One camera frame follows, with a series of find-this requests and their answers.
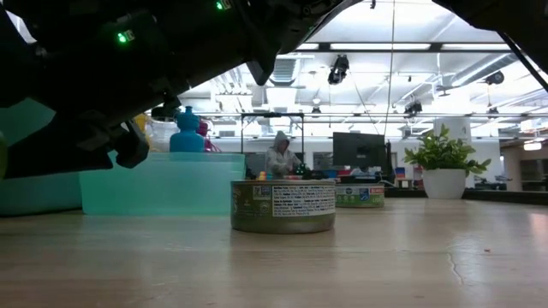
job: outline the wooden table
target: wooden table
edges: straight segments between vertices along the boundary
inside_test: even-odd
[[[68,213],[0,240],[2,308],[548,306],[548,208],[523,204],[387,199],[303,235]]]

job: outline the hood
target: hood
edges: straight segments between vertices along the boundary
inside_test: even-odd
[[[272,148],[277,151],[278,145],[284,140],[289,141],[288,136],[284,132],[278,131],[276,134],[276,138],[274,138],[274,146]]]

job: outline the person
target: person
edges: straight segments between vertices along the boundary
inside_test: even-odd
[[[290,150],[289,139],[282,131],[277,132],[274,146],[266,152],[266,173],[273,180],[281,180],[301,165],[301,160]]]

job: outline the green led light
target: green led light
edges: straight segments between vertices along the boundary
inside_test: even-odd
[[[118,33],[118,42],[125,44],[128,42],[128,38],[126,38],[126,36],[122,33]]]

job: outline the ceiling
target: ceiling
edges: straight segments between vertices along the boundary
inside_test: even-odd
[[[12,20],[21,36],[32,41],[24,24],[13,15]],[[330,86],[327,75],[337,55],[346,55],[350,68],[341,84]],[[486,113],[489,103],[500,113],[540,110],[547,104],[545,92],[516,60],[509,56],[508,47],[496,33],[474,29],[430,0],[396,0],[396,6],[391,0],[378,0],[375,9],[370,9],[370,1],[364,1],[343,11],[295,53],[279,57],[271,78],[294,80],[291,86],[275,86],[272,82],[256,86],[247,66],[241,65],[183,93],[180,99],[183,105],[202,113],[310,113],[317,106],[322,113],[401,114],[406,104],[414,101],[422,103],[424,113]],[[503,84],[481,83],[498,70],[505,76]],[[461,87],[441,98],[443,92],[436,91],[437,86]],[[215,134],[240,130],[233,118],[215,120]],[[475,121],[486,123],[492,119]],[[509,118],[489,126],[511,132],[520,121]],[[380,125],[387,134],[400,135],[406,125],[424,129],[432,126],[432,118],[403,117],[390,118],[386,128],[383,117],[320,116],[309,117],[306,122],[306,130],[327,135],[348,131],[351,126],[352,130],[374,133]],[[273,125],[270,121],[257,123]]]

